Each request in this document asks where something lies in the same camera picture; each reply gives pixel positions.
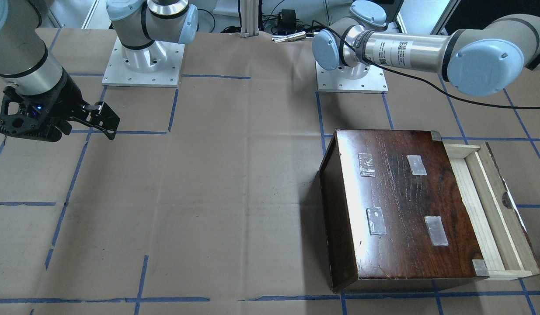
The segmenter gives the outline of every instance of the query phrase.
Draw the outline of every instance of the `dark brown wooden box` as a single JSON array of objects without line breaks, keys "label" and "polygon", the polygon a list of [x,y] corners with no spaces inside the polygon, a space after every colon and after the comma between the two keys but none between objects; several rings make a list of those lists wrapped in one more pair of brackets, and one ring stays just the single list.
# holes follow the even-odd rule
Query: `dark brown wooden box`
[{"label": "dark brown wooden box", "polygon": [[[334,292],[427,290],[432,279],[442,289],[487,276],[446,150],[433,137],[334,133],[320,166]],[[374,177],[362,174],[360,154],[372,155]],[[421,156],[426,175],[412,175],[408,155]],[[385,235],[371,235],[367,209],[377,207]],[[440,217],[448,245],[432,243],[425,217]]]}]

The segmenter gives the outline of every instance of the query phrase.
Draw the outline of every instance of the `open drawer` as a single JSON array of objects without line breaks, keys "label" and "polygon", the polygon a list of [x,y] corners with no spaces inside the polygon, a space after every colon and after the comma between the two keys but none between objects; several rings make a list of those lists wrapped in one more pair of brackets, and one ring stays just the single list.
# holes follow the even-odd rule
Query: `open drawer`
[{"label": "open drawer", "polygon": [[540,273],[513,197],[489,145],[445,144],[490,279]]}]

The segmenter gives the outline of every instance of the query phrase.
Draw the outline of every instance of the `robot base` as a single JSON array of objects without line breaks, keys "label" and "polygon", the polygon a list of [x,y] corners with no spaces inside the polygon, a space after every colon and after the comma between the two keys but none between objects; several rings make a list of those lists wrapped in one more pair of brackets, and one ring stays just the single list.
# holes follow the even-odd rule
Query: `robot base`
[{"label": "robot base", "polygon": [[347,78],[340,69],[324,70],[316,63],[316,80],[319,92],[382,93],[388,91],[388,85],[382,69],[376,66],[359,64],[357,67],[368,70],[362,78]]},{"label": "robot base", "polygon": [[116,39],[108,60],[102,84],[107,86],[150,86],[157,88],[177,88],[182,70],[184,45],[162,42],[167,50],[167,60],[154,72],[136,72],[125,64],[122,44]]}]

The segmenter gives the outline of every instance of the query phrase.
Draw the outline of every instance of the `wooden drawer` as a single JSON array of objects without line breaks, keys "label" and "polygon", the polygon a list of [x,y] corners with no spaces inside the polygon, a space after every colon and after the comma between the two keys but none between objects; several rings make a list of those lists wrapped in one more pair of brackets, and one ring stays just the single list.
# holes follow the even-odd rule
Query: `wooden drawer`
[{"label": "wooden drawer", "polygon": [[[320,167],[334,292],[423,290],[431,288],[431,279],[442,289],[488,275],[527,275],[534,261],[530,246],[520,224],[508,223],[519,222],[516,212],[511,216],[500,205],[490,208],[493,215],[484,212],[490,207],[485,200],[495,203],[494,196],[507,191],[504,183],[478,189],[474,198],[477,170],[493,173],[474,164],[485,150],[449,148],[426,131],[334,133]],[[426,175],[412,170],[408,156],[420,157]],[[490,154],[484,159],[493,161]],[[492,163],[492,176],[498,175]],[[468,165],[476,167],[466,177]],[[498,225],[500,218],[505,220]],[[514,239],[519,236],[524,242]]]}]

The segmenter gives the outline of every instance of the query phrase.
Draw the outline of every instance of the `metal post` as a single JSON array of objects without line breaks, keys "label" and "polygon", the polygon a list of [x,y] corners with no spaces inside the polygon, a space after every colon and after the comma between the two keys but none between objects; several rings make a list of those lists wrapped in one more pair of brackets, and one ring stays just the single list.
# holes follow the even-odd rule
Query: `metal post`
[{"label": "metal post", "polygon": [[258,36],[258,4],[260,0],[241,0],[240,14],[242,19],[240,23],[240,37],[246,38]]}]

